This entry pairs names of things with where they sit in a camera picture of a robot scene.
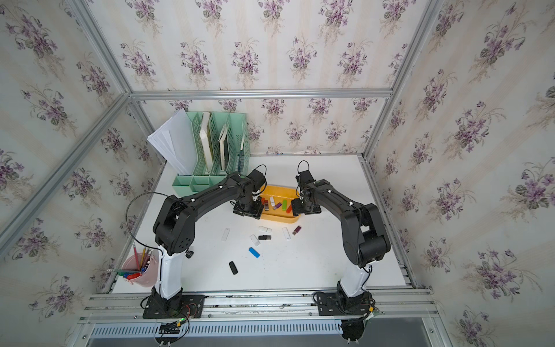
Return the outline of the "aluminium front rail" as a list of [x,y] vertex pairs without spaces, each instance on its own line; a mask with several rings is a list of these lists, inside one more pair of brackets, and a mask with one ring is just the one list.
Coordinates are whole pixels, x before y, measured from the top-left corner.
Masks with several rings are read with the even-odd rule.
[[[278,320],[338,318],[437,318],[439,310],[426,289],[370,289],[369,302],[352,309],[340,309],[331,291],[214,291],[187,293],[183,309],[197,320]],[[96,294],[85,303],[80,323],[142,322],[170,320],[143,294]]]

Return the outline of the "dark pen in organizer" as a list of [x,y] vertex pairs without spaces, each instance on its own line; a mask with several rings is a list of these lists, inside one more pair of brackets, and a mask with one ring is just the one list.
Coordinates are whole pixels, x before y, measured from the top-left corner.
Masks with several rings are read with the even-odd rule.
[[237,171],[241,173],[244,167],[244,137],[241,138],[240,148],[237,159]]

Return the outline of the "pink pen cup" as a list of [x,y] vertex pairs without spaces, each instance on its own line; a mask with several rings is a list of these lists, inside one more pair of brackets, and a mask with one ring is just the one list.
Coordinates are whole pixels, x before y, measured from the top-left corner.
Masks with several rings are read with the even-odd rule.
[[127,283],[150,288],[159,279],[159,252],[133,245],[130,256],[120,267],[112,269],[111,272],[123,278]]

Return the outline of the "green desk file organizer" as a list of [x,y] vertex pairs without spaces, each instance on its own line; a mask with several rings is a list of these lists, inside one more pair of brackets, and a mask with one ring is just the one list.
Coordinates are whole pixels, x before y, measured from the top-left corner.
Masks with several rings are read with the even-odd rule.
[[[193,134],[197,150],[197,164],[192,175],[178,175],[173,181],[173,188],[179,197],[192,195],[212,187],[226,177],[237,171],[237,159],[241,138],[244,137],[244,167],[240,174],[246,176],[249,169],[251,155],[247,115],[243,113],[210,112],[210,141],[212,150],[213,167],[210,173],[206,172],[205,158],[202,152],[202,143],[199,136],[203,112],[187,112],[192,121]],[[220,149],[218,139],[224,126],[228,129],[228,161],[227,171],[221,171]]]

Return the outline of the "white book in organizer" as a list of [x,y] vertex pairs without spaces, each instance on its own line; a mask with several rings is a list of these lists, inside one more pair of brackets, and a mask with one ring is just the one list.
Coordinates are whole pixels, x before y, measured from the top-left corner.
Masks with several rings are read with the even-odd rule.
[[210,116],[211,113],[204,111],[202,113],[201,129],[199,136],[202,143],[202,152],[205,158],[206,172],[210,173],[213,167],[211,141],[210,141]]

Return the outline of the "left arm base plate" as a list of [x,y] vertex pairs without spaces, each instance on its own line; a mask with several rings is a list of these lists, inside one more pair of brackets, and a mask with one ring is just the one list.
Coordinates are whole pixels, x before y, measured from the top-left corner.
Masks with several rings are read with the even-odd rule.
[[143,319],[178,319],[200,318],[205,303],[204,295],[181,295],[173,299],[163,299],[158,294],[151,294],[146,301],[142,301]]

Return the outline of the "white paper stack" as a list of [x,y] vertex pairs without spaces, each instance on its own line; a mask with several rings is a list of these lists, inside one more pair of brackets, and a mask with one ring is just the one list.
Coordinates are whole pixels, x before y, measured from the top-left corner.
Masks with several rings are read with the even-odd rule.
[[177,111],[150,134],[147,141],[167,160],[177,174],[185,176],[193,174],[197,164],[197,150],[192,121],[186,111]]

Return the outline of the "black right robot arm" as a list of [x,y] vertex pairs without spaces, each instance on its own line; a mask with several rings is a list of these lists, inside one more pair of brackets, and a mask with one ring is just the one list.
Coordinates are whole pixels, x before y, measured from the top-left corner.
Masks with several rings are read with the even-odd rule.
[[299,196],[292,201],[293,215],[316,215],[325,209],[341,224],[343,250],[353,267],[338,282],[338,299],[362,296],[371,266],[391,250],[381,212],[373,203],[348,198],[325,179],[314,179],[310,170],[297,173],[296,182]]

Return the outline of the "beige notebook in organizer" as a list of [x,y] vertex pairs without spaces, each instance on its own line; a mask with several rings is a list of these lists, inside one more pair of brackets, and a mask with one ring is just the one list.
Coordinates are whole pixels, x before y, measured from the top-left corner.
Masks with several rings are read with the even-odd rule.
[[227,126],[224,126],[221,130],[218,144],[220,149],[220,162],[221,162],[221,171],[227,171],[227,161],[228,161],[228,129]]

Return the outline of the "yellow plastic storage box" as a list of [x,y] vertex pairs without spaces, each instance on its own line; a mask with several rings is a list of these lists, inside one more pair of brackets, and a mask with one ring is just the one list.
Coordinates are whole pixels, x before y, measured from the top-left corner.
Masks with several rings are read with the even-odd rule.
[[282,207],[273,210],[273,207],[270,205],[270,196],[274,197],[276,204],[279,202],[282,203],[283,200],[287,200],[288,207],[291,205],[291,201],[297,198],[294,188],[268,185],[265,191],[260,195],[262,199],[269,201],[269,205],[263,205],[264,210],[261,219],[285,224],[293,224],[298,221],[298,216],[294,216],[292,212],[287,213],[286,211],[282,211]]

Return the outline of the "blue usb drive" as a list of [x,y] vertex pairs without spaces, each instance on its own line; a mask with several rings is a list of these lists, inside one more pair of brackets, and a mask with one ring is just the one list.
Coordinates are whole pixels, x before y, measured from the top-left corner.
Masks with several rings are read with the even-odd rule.
[[260,257],[260,253],[258,253],[253,247],[249,248],[249,252],[256,258]]

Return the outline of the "clear white usb drive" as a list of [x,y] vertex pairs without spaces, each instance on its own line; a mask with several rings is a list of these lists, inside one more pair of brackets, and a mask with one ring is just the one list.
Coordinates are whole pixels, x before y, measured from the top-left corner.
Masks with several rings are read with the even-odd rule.
[[226,229],[224,230],[224,233],[223,233],[223,235],[222,235],[221,241],[227,241],[228,236],[229,236],[229,234],[230,234],[230,231],[231,231],[231,230],[230,230],[229,228],[226,228]]

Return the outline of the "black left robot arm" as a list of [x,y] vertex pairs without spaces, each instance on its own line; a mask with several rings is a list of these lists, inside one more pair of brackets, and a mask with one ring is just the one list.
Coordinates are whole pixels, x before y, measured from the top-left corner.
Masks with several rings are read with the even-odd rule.
[[244,175],[234,172],[222,182],[186,197],[168,196],[161,206],[153,233],[161,251],[160,271],[154,292],[169,301],[182,295],[184,254],[196,237],[196,223],[227,202],[233,213],[259,220],[264,210],[261,192],[266,188],[265,174],[257,169]]

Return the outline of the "black capsule usb drive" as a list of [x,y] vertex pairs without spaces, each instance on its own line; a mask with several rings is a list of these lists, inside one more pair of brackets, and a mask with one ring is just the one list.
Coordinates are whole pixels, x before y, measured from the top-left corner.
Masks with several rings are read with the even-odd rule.
[[235,263],[233,261],[231,261],[229,264],[229,267],[231,269],[231,272],[233,273],[233,275],[237,275],[238,274],[238,268],[236,267]]

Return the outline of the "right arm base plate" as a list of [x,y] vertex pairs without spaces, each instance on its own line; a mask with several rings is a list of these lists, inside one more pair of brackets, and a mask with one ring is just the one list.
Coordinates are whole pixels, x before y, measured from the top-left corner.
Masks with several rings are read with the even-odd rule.
[[348,297],[341,292],[325,293],[316,291],[312,300],[317,305],[319,316],[364,316],[374,312],[376,301],[372,295],[363,291],[355,297]]

